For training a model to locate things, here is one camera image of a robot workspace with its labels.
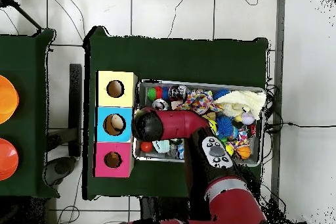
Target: box hole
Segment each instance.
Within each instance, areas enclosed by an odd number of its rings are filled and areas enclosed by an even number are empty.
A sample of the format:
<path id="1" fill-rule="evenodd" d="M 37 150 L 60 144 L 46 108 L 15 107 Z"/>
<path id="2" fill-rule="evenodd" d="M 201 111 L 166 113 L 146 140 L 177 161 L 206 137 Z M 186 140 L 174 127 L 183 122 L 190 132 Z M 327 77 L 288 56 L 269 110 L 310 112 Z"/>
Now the box hole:
<path id="1" fill-rule="evenodd" d="M 125 88 L 123 86 L 123 83 L 119 80 L 111 81 L 107 85 L 106 90 L 108 92 L 108 95 L 110 97 L 115 98 L 115 99 L 118 98 L 118 97 L 121 97 L 125 92 Z"/>
<path id="2" fill-rule="evenodd" d="M 123 116 L 119 114 L 111 114 L 104 120 L 103 128 L 109 135 L 121 135 L 126 128 L 126 121 Z"/>
<path id="3" fill-rule="evenodd" d="M 109 168 L 118 168 L 121 164 L 121 156 L 117 152 L 109 152 L 104 157 L 104 163 Z"/>

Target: black stand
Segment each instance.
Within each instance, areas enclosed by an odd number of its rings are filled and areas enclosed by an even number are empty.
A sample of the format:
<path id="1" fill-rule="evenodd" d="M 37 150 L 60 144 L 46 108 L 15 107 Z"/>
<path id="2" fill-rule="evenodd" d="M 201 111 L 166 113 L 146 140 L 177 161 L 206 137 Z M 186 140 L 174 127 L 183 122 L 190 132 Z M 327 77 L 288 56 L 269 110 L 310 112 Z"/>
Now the black stand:
<path id="1" fill-rule="evenodd" d="M 81 156 L 81 92 L 82 68 L 70 64 L 68 128 L 53 131 L 47 137 L 47 152 L 68 143 L 69 158 L 61 157 L 47 162 L 45 180 L 48 185 L 60 184 L 74 170 L 75 157 Z"/>
<path id="2" fill-rule="evenodd" d="M 25 19 L 32 23 L 38 30 L 41 30 L 42 27 L 30 17 L 23 9 L 20 8 L 19 4 L 13 0 L 0 0 L 0 7 L 14 7 Z"/>

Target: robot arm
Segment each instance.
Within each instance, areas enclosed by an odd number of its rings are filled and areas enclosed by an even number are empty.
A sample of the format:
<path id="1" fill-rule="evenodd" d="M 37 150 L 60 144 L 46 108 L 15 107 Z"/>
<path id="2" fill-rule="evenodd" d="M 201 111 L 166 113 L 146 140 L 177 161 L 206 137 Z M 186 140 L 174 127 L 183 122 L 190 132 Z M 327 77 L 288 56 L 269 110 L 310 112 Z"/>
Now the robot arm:
<path id="1" fill-rule="evenodd" d="M 190 188 L 190 218 L 160 224 L 263 224 L 266 218 L 236 163 L 213 135 L 206 119 L 191 111 L 143 108 L 134 120 L 137 139 L 185 138 L 184 161 Z"/>

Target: yellow box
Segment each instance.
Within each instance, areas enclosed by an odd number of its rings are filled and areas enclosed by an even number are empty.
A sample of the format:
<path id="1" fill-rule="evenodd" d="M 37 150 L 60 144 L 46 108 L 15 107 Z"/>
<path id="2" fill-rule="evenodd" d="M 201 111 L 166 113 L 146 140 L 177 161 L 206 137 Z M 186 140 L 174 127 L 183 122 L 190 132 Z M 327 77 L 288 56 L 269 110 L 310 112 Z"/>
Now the yellow box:
<path id="1" fill-rule="evenodd" d="M 98 71 L 98 105 L 133 107 L 138 81 L 132 72 Z"/>

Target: green mat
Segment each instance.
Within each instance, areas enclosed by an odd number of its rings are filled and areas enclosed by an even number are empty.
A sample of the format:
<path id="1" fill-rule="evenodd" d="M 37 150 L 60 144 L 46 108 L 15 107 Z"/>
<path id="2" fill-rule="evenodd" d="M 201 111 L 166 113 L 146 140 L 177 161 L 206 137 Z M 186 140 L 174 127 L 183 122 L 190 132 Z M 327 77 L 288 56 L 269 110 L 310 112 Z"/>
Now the green mat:
<path id="1" fill-rule="evenodd" d="M 45 57 L 54 30 L 33 37 L 0 35 L 0 75 L 15 86 L 20 102 L 15 113 L 0 124 L 0 138 L 11 142 L 19 155 L 18 169 L 0 181 L 1 196 L 57 197 L 43 181 L 46 149 Z"/>
<path id="2" fill-rule="evenodd" d="M 92 176 L 95 72 L 134 72 L 138 79 L 160 79 L 251 87 L 265 86 L 265 38 L 254 41 L 229 39 L 183 40 L 145 37 L 108 37 L 103 27 L 94 27 L 84 40 L 85 112 L 83 197 L 105 196 L 187 196 L 184 164 L 135 160 L 130 178 Z M 253 168 L 256 176 L 261 167 Z"/>

